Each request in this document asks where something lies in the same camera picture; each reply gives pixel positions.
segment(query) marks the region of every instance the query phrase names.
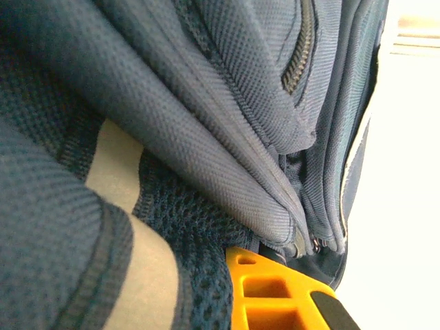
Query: zipper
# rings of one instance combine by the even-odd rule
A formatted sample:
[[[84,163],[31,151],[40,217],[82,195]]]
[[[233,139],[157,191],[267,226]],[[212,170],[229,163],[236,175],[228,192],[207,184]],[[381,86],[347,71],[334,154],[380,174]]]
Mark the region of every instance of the zipper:
[[[311,0],[301,0],[301,27],[290,64],[284,71],[281,81],[284,90],[290,95],[298,86],[311,56],[314,32],[314,10]]]
[[[313,234],[310,234],[310,241],[311,246],[313,247],[313,252],[315,252],[316,254],[318,254],[323,248],[326,248],[328,246],[327,241],[325,241],[324,239],[319,239]]]

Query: backpack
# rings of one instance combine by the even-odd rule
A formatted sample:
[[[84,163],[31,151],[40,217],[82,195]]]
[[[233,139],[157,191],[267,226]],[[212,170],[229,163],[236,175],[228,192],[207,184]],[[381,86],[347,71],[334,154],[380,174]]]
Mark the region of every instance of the backpack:
[[[225,250],[335,289],[387,0],[0,3],[0,326],[229,329]]]

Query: white wall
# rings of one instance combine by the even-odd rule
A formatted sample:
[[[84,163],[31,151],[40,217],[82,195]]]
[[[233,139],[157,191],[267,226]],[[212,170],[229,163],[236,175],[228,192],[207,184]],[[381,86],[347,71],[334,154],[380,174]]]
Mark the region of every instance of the white wall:
[[[370,107],[337,294],[363,330],[440,329],[440,57],[382,52]]]

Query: beige strap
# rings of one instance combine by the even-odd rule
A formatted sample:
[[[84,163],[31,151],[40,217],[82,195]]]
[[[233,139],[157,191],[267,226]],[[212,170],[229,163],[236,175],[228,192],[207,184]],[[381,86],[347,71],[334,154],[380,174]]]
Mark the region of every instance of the beige strap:
[[[142,145],[106,119],[96,142],[86,186],[131,213],[139,197]]]
[[[163,238],[140,220],[131,217],[131,224],[131,262],[104,329],[170,329],[179,283],[174,255]]]
[[[86,186],[131,214],[140,193],[142,145],[105,120]],[[130,216],[133,249],[120,295],[105,329],[170,329],[179,272],[174,254],[156,232]]]

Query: orange plastic object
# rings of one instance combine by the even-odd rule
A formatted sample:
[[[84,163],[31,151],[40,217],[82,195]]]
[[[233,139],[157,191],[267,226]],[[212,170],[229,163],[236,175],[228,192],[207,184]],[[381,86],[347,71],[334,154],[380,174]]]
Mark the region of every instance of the orange plastic object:
[[[231,247],[226,262],[234,286],[232,330],[329,329],[310,293],[325,284],[251,251]]]

